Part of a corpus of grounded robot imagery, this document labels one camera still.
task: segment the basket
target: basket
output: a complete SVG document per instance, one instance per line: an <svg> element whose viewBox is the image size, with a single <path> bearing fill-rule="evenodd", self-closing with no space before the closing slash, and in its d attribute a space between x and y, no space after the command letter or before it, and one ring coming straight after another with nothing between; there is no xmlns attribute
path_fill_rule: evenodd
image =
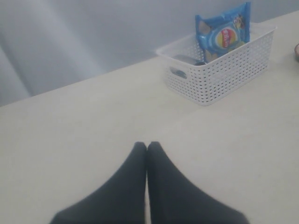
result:
<svg viewBox="0 0 299 224"><path fill-rule="evenodd" d="M201 66L174 59L184 55L203 61L195 34L168 44L157 50L163 59L164 81L185 98L210 105L267 70L275 29L272 25L251 23L249 43Z"/></svg>

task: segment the table surface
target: table surface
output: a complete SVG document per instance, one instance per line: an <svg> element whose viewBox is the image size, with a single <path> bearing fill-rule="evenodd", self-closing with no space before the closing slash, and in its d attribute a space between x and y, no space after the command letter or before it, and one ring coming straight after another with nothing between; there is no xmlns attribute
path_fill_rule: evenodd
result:
<svg viewBox="0 0 299 224"><path fill-rule="evenodd" d="M0 223L49 223L102 185L135 141L157 140L252 224L297 224L298 19L267 21L278 26L269 70L211 106L168 90L154 58L1 107Z"/></svg>

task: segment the background wall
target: background wall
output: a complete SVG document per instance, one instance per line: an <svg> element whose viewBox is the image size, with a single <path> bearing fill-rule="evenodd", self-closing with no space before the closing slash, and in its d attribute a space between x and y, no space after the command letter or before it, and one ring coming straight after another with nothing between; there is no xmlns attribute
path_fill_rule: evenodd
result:
<svg viewBox="0 0 299 224"><path fill-rule="evenodd" d="M0 0L0 105L146 60L244 0ZM252 21L299 10L253 0Z"/></svg>

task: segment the gray wall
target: gray wall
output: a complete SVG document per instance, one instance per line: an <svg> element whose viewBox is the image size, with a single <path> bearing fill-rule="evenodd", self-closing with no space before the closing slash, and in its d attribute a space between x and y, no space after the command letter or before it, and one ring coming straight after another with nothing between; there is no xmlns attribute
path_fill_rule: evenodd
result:
<svg viewBox="0 0 299 224"><path fill-rule="evenodd" d="M195 14L214 16L243 2L0 0L0 46L36 95L151 58L194 32ZM298 0L253 0L252 21L295 10Z"/></svg>

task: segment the snack bag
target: snack bag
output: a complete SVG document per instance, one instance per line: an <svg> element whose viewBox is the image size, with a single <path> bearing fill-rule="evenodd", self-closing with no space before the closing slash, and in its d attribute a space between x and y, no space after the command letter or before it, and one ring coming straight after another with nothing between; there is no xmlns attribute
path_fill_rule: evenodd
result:
<svg viewBox="0 0 299 224"><path fill-rule="evenodd" d="M250 2L210 19L195 16L196 38L206 63L249 42Z"/></svg>

